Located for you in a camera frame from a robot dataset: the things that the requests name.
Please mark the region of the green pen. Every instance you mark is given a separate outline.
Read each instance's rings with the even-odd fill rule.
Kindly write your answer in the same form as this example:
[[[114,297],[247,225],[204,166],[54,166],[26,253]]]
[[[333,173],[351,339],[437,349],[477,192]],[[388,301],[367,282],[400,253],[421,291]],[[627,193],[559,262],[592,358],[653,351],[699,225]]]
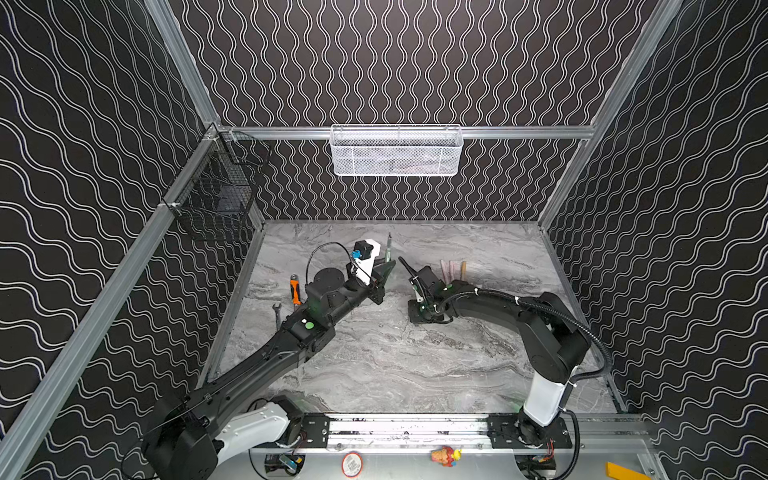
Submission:
[[[385,249],[385,262],[391,261],[391,251],[392,251],[392,235],[390,232],[388,233],[388,236],[387,236],[386,249]]]

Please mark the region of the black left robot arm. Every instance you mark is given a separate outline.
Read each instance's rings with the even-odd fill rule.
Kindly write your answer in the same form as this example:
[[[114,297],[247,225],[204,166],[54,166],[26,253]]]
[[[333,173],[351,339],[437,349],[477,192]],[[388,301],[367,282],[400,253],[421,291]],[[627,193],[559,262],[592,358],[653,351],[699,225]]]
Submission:
[[[164,396],[151,411],[141,452],[160,479],[207,479],[252,447],[298,440],[300,410],[278,397],[249,410],[266,387],[320,352],[341,319],[365,301],[381,304],[395,264],[377,260],[367,281],[351,270],[324,268],[305,300],[255,353],[179,398]]]

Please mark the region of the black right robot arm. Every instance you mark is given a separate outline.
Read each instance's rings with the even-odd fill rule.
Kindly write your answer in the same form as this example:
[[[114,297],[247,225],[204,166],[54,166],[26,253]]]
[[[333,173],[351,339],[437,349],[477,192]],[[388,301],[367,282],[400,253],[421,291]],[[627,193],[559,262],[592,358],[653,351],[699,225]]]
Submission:
[[[417,270],[404,258],[399,262],[416,296],[408,303],[411,323],[448,324],[472,318],[519,335],[534,375],[513,428],[527,446],[550,441],[576,383],[602,377],[613,368],[609,349],[554,293],[516,296],[463,280],[446,283],[429,266]]]

